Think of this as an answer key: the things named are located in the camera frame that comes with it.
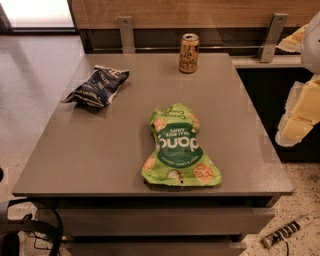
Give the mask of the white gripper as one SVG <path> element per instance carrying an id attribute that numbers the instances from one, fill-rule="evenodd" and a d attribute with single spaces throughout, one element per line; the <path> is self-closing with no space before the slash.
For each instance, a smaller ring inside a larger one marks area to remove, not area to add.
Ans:
<path id="1" fill-rule="evenodd" d="M 312 73 L 320 73 L 320 12 L 309 24 L 282 39 L 277 48 L 301 53 L 304 67 Z M 292 147 L 300 143 L 319 122 L 320 80 L 296 81 L 289 91 L 275 141 L 280 146 Z"/>

